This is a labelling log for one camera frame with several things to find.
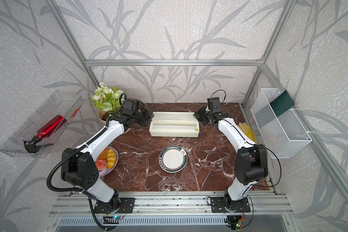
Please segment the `cream plastic wrap dispenser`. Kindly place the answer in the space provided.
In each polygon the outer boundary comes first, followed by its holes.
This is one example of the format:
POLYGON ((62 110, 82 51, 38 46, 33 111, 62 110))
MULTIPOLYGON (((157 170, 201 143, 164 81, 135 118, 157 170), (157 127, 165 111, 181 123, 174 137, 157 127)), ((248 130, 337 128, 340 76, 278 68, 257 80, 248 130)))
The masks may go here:
POLYGON ((149 132, 152 137, 194 137, 200 133, 194 112, 153 112, 149 132))

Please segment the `white plate green rim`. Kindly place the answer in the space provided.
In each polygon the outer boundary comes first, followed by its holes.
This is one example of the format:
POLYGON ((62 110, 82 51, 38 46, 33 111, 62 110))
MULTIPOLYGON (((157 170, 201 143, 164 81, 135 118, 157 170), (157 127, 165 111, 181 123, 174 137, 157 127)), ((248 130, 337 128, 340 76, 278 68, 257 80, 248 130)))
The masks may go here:
POLYGON ((180 146, 168 146, 160 152, 158 162, 163 171, 178 173, 186 167, 188 154, 180 146))

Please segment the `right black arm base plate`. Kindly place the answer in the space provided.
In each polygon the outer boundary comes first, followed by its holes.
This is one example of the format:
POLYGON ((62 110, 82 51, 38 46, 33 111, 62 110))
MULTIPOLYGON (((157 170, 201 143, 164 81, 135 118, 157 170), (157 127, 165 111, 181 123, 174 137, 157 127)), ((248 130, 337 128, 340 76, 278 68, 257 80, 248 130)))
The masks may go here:
POLYGON ((232 201, 226 197, 210 197, 212 213, 250 213, 250 204, 247 198, 232 201))

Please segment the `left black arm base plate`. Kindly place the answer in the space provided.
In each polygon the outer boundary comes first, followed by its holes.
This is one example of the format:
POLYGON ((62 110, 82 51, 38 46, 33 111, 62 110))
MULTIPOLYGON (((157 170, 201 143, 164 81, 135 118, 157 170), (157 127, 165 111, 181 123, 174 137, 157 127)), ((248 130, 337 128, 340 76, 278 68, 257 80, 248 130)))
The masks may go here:
POLYGON ((94 207, 94 213, 106 214, 106 213, 121 213, 131 214, 134 208, 135 198, 119 198, 112 199, 109 203, 103 203, 96 201, 94 207))

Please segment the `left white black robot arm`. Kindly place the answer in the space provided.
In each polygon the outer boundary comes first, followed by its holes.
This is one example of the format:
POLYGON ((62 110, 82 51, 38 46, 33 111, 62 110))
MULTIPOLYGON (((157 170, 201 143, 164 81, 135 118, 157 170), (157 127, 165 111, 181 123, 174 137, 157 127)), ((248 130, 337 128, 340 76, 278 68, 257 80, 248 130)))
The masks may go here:
POLYGON ((109 116, 106 125, 97 134, 77 148, 64 150, 60 164, 61 179, 73 185, 73 191, 117 207, 120 202, 119 193, 101 180, 95 161, 116 138, 135 124, 146 126, 152 117, 140 100, 126 99, 122 109, 109 116))

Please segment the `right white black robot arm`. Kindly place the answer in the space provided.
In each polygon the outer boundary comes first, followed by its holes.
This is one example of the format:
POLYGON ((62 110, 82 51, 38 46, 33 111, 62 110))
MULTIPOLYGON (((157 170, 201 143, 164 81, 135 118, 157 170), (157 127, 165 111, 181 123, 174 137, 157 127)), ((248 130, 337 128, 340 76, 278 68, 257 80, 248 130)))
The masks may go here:
POLYGON ((194 113, 194 117, 203 125, 215 125, 236 151, 235 179, 225 193, 225 200, 233 203, 245 197, 245 194, 257 183, 268 176, 267 149, 249 139, 234 119, 221 108, 218 97, 207 99, 207 105, 194 113))

